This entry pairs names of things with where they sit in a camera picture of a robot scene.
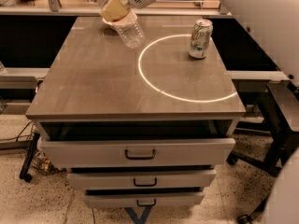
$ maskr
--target drawer handle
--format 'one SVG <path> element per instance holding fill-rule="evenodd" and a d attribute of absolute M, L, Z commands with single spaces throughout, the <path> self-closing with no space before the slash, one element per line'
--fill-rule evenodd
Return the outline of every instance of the drawer handle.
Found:
<path fill-rule="evenodd" d="M 151 156 L 148 156 L 148 157 L 130 157 L 129 150 L 125 149 L 125 158 L 127 158 L 128 160 L 132 160 L 132 161 L 152 160 L 153 158 L 155 158 L 155 156 L 156 156 L 155 149 L 152 150 Z"/>
<path fill-rule="evenodd" d="M 154 206 L 156 204 L 156 199 L 153 200 L 153 204 L 140 204 L 139 200 L 137 200 L 137 206 L 145 207 L 145 206 Z"/>
<path fill-rule="evenodd" d="M 136 183 L 136 179 L 134 178 L 134 185 L 135 185 L 136 187 L 154 187 L 154 186 L 157 185 L 157 177 L 155 177 L 155 181 L 154 181 L 153 184 L 137 184 L 137 183 Z"/>

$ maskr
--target gray drawer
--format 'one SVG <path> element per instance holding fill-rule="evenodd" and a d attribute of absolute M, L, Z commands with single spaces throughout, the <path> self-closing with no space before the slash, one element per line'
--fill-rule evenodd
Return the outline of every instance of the gray drawer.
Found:
<path fill-rule="evenodd" d="M 175 194 L 144 194 L 116 196 L 85 196 L 84 202 L 90 208 L 138 207 L 163 205 L 197 205 L 203 200 L 202 192 Z"/>
<path fill-rule="evenodd" d="M 162 189 L 207 187 L 216 170 L 68 174 L 74 189 Z"/>
<path fill-rule="evenodd" d="M 142 167 L 223 164 L 233 138 L 146 141 L 43 142 L 50 161 L 60 168 Z"/>

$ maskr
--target speckled floor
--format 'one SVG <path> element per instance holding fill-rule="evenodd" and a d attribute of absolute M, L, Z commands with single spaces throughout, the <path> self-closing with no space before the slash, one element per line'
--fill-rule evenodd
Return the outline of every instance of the speckled floor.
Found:
<path fill-rule="evenodd" d="M 8 107 L 0 114 L 0 139 L 15 137 L 29 120 L 23 115 L 26 108 Z M 271 143 L 270 136 L 236 133 L 235 148 L 244 152 L 261 153 L 261 147 Z M 134 223 L 123 208 L 92 210 L 82 201 L 66 180 L 66 173 L 41 175 L 30 170 L 30 183 L 19 180 L 25 150 L 0 152 L 0 224 L 126 224 Z M 163 224 L 228 224 L 249 214 L 268 195 L 274 178 L 243 161 L 230 166 L 216 167 L 217 176 L 200 205 L 188 207 L 153 207 L 146 223 Z M 143 208 L 135 208 L 142 214 Z"/>

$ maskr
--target clear bottle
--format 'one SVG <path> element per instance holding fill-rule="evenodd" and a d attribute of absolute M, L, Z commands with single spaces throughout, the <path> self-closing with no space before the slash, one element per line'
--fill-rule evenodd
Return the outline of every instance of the clear bottle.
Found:
<path fill-rule="evenodd" d="M 138 48 L 145 40 L 144 33 L 137 22 L 137 16 L 132 10 L 123 19 L 113 21 L 112 26 L 130 49 Z"/>

